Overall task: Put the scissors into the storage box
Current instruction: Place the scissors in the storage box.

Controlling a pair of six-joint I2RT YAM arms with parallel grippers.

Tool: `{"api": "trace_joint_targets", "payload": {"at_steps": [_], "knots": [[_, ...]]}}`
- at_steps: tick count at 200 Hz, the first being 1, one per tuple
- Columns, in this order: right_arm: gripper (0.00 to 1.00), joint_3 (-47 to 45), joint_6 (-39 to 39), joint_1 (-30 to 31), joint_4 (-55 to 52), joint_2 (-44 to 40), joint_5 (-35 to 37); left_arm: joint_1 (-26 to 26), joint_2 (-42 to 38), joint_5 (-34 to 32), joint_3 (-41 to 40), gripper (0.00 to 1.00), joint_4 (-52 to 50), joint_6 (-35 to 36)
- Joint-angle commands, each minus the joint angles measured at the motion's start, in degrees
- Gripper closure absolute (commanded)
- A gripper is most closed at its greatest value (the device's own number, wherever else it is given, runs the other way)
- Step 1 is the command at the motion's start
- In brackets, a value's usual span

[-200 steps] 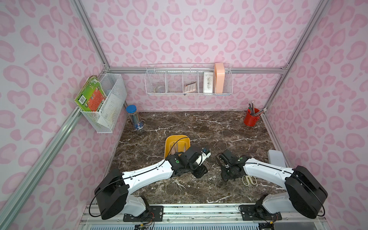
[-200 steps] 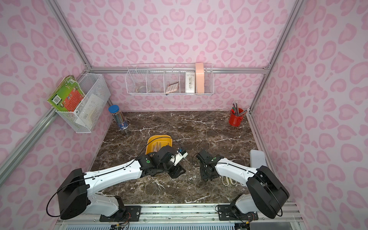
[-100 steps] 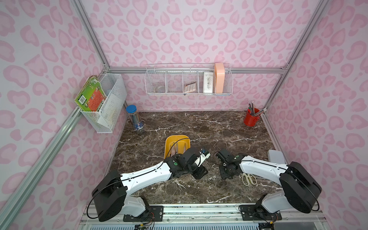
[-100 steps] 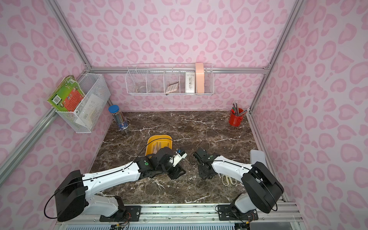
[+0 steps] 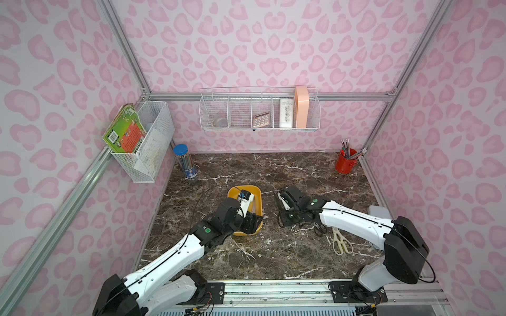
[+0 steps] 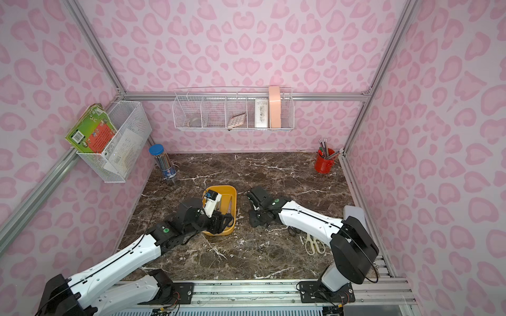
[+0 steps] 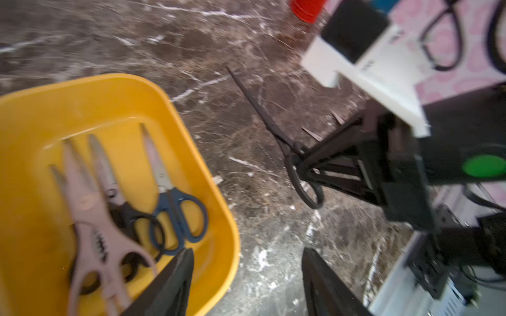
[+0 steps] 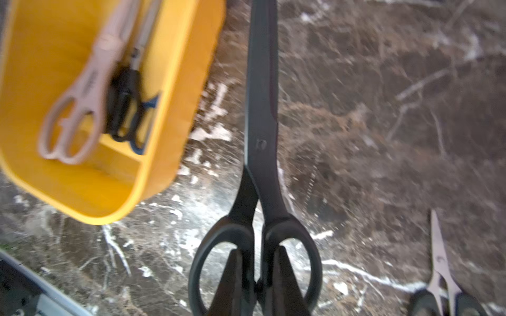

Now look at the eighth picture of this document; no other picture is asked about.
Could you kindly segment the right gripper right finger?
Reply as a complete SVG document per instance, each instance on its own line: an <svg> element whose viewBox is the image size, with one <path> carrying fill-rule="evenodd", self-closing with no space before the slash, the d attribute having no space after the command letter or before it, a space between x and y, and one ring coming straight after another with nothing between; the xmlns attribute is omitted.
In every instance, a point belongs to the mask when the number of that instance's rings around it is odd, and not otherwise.
<svg viewBox="0 0 506 316"><path fill-rule="evenodd" d="M310 315L283 246L279 246L274 253L271 296L272 315Z"/></svg>

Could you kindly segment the black handled steel scissors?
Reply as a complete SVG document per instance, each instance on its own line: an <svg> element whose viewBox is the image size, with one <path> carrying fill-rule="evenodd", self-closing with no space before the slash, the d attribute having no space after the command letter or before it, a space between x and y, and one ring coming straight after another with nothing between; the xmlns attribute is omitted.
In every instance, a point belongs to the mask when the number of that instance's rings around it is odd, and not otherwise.
<svg viewBox="0 0 506 316"><path fill-rule="evenodd" d="M145 114L141 98L140 66L161 6L161 0L150 2L148 12L142 21L142 26L130 51L129 64L123 66L111 82L108 94L108 121L105 132L116 142L134 142L137 129ZM136 104L135 113L130 120L127 131L121 132L132 102Z"/></svg>

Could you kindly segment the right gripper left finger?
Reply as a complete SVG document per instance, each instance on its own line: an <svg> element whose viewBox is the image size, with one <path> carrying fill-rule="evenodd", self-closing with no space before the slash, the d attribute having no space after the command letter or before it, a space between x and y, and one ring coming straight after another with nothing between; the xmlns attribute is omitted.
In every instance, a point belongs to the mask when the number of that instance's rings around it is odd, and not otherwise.
<svg viewBox="0 0 506 316"><path fill-rule="evenodd" d="M242 254L231 250L207 316L240 316L242 300Z"/></svg>

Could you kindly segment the all black scissors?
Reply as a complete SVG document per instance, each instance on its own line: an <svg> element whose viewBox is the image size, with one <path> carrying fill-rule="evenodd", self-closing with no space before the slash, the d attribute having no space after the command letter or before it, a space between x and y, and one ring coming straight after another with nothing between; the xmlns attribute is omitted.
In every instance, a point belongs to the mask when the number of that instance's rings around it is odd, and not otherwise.
<svg viewBox="0 0 506 316"><path fill-rule="evenodd" d="M206 315L200 292L204 263L215 246L234 245L242 254L241 315L260 305L272 315L274 253L283 241L300 241L310 260L310 282L301 292L310 313L322 288L322 260L303 224L286 208L279 185L278 148L278 5L253 1L245 102L245 149L241 183L230 212L205 235L188 277L194 315Z"/></svg>

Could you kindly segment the small grey handled scissors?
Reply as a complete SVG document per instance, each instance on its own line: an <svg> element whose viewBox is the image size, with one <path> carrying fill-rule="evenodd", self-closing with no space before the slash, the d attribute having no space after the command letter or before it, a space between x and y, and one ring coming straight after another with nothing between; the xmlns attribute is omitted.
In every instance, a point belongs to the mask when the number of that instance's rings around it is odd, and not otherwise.
<svg viewBox="0 0 506 316"><path fill-rule="evenodd" d="M487 315L477 298L463 291L454 281L434 209L430 211L430 224L432 276L427 287L416 291L411 297L407 314L417 315L426 310L430 315L464 315L467 311Z"/></svg>

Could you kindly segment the yellow plastic storage box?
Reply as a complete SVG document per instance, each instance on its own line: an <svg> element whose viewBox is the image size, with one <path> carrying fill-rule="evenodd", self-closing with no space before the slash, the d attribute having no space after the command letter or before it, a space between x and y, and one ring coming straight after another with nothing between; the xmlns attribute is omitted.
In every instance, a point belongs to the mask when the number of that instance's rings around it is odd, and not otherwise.
<svg viewBox="0 0 506 316"><path fill-rule="evenodd" d="M10 1L1 168L89 225L166 189L226 12L226 1Z"/></svg>

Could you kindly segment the pink scissors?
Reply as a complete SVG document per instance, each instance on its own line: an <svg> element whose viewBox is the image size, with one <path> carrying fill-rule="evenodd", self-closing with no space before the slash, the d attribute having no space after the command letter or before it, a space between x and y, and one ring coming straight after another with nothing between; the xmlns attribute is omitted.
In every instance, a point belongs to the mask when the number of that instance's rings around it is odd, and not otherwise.
<svg viewBox="0 0 506 316"><path fill-rule="evenodd" d="M107 96L113 73L125 55L140 1L120 1L92 46L87 64L47 114L38 138L38 153L68 165L85 161L96 148L107 122ZM94 128L80 150L71 155L72 141L85 116Z"/></svg>

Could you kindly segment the blue handled scissors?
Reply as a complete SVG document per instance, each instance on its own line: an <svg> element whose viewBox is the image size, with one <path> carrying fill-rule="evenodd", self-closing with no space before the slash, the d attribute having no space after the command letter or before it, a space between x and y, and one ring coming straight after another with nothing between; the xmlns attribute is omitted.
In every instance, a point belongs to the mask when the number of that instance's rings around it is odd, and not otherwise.
<svg viewBox="0 0 506 316"><path fill-rule="evenodd" d="M159 94L142 104L141 118L138 126L134 129L134 134L130 137L129 144L133 152L137 155L144 155L145 146L149 140L155 111L159 99Z"/></svg>

